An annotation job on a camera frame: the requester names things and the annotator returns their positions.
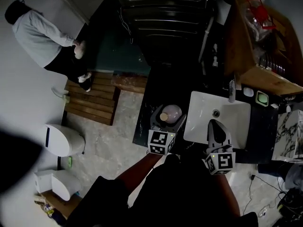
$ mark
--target marble countertop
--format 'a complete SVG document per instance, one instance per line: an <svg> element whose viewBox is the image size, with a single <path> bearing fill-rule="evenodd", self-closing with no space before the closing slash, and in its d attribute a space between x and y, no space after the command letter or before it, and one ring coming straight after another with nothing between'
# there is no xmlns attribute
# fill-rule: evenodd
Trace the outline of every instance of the marble countertop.
<svg viewBox="0 0 303 227"><path fill-rule="evenodd" d="M176 104L184 114L187 114L192 91L228 98L228 91L223 89L223 74L219 71L203 76L199 65L153 66L146 85L133 143L147 147L150 118L160 105ZM234 149L236 162L251 164L269 162L275 145L278 109L260 106L254 102L254 97L246 97L241 91L237 91L236 100L251 105L246 148ZM269 96L269 104L278 101L277 96ZM196 148L198 154L202 153L207 145L184 140L184 129L185 124L179 130L170 152L182 154L183 150L192 146Z"/></svg>

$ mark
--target tiled floor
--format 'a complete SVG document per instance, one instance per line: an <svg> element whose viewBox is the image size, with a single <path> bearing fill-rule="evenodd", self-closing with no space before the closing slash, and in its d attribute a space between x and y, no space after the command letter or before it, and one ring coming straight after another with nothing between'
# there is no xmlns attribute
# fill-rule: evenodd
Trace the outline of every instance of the tiled floor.
<svg viewBox="0 0 303 227"><path fill-rule="evenodd" d="M83 185L83 189L80 191L82 197L99 175L107 179L114 179L146 155L147 148L132 143L142 98L142 94L121 91L113 126L68 114L67 126L85 136L86 148L84 155L72 156L71 169L67 167L66 158L62 159L62 166L80 179ZM158 164L162 164L164 160L163 157ZM277 178L258 174L255 165L237 164L236 169L233 173L229 173L227 178L237 198L241 213L250 200L251 174L257 174L264 181L278 188ZM142 185L143 183L129 197L130 206ZM252 201L245 213L254 211L258 214L264 206L270 204L272 209L267 206L266 215L259 218L259 226L272 226L280 218L276 207L273 208L277 195L277 190L255 178L251 185Z"/></svg>

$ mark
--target toilet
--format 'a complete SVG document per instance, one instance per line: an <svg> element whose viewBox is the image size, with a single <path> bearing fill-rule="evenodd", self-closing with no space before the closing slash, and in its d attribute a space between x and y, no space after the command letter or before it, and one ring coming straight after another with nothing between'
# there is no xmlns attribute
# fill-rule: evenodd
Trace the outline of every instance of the toilet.
<svg viewBox="0 0 303 227"><path fill-rule="evenodd" d="M45 148L59 157L68 157L84 151L85 140L75 130L58 124L46 124Z"/></svg>
<svg viewBox="0 0 303 227"><path fill-rule="evenodd" d="M35 184L39 193L52 190L65 201L68 201L73 194L81 190L81 183L78 178L66 170L36 172Z"/></svg>

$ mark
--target person's hand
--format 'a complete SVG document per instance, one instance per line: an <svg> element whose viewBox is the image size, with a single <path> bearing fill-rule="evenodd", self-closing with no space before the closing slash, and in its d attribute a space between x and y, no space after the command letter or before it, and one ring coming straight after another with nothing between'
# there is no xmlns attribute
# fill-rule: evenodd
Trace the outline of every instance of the person's hand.
<svg viewBox="0 0 303 227"><path fill-rule="evenodd" d="M72 45L75 45L76 47L77 46L80 46L80 41L78 41L78 40L74 40L73 42L72 42Z"/></svg>

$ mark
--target white rectangular sink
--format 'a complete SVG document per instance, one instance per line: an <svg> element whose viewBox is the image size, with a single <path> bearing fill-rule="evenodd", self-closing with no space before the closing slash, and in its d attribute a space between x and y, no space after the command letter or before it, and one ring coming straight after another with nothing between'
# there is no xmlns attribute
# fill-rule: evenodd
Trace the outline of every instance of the white rectangular sink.
<svg viewBox="0 0 303 227"><path fill-rule="evenodd" d="M207 126L211 119L220 121L231 133L234 148L244 149L250 126L250 104L193 91L183 138L208 144Z"/></svg>

